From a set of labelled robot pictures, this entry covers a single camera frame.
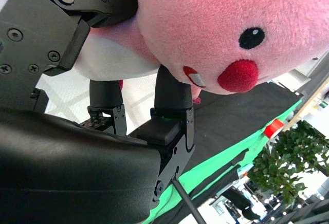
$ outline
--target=stuffed animal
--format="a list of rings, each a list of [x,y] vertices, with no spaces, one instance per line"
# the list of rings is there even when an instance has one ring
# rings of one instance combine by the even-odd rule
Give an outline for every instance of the stuffed animal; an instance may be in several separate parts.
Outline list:
[[[136,16],[93,29],[76,64],[96,81],[154,73],[216,94],[246,92],[329,48],[329,0],[138,0]]]

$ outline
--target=robotic arm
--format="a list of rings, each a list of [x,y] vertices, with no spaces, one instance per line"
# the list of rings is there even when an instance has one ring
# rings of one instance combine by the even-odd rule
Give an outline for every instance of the robotic arm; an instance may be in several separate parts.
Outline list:
[[[1,223],[137,223],[171,181],[179,187],[195,149],[192,98],[166,68],[151,120],[128,137],[118,82],[90,82],[90,119],[82,124],[44,114],[48,97],[35,88],[43,73],[72,69],[90,27],[127,20],[137,8],[137,0],[8,0],[3,7]]]

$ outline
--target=green cloth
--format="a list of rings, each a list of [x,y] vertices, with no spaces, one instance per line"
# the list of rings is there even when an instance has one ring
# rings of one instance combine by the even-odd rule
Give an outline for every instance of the green cloth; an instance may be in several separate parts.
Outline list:
[[[282,115],[278,116],[277,118],[281,121],[284,121],[287,116],[300,104],[301,101],[297,102],[294,106],[284,112]],[[241,142],[235,144],[234,146],[224,150],[223,152],[213,156],[212,158],[204,161],[203,163],[199,164],[198,166],[192,168],[188,172],[185,172],[183,175],[180,176],[179,182],[184,187],[187,193],[190,193],[194,188],[196,188],[203,180],[207,177],[215,173],[218,169],[223,167],[229,161],[231,161],[234,157],[240,154],[245,149],[249,149],[246,152],[245,158],[239,162],[238,164],[241,167],[244,167],[247,164],[252,163],[254,158],[258,155],[258,153],[262,150],[268,138],[263,134],[265,127],[271,124],[269,122],[266,124],[262,129],[258,130],[254,134],[250,135],[246,139],[242,140]],[[227,174],[230,170],[232,170],[234,166],[230,169],[226,170],[223,174],[221,174],[216,180],[210,183],[203,191],[199,194],[194,196],[196,198],[204,191],[206,191],[209,187],[211,187],[214,183],[220,180],[225,174]],[[164,214],[165,212],[174,208],[179,202],[181,201],[180,195],[174,189],[172,185],[167,187],[164,193],[160,197],[160,204],[155,209],[151,210],[150,216],[146,219],[143,224],[149,224],[154,219],[159,217],[160,215]]]

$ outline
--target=potted plant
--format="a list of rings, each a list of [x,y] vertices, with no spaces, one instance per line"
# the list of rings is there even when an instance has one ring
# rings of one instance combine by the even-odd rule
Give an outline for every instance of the potted plant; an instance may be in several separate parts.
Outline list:
[[[263,148],[254,159],[248,177],[262,191],[281,193],[284,202],[292,204],[306,189],[298,182],[301,177],[297,173],[323,170],[316,155],[322,157],[325,171],[328,168],[328,140],[305,121],[298,122],[296,128],[282,132],[278,137],[276,144]]]

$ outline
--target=metal rod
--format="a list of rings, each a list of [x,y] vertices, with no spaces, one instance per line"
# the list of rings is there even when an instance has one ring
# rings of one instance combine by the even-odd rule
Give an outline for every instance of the metal rod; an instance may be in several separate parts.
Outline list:
[[[199,210],[194,206],[190,196],[187,194],[187,192],[184,190],[183,186],[176,180],[171,180],[174,187],[176,188],[177,192],[181,196],[181,198],[184,200],[184,202],[187,204],[189,209],[191,210],[191,213],[196,220],[198,224],[207,224],[206,221],[201,216]]]

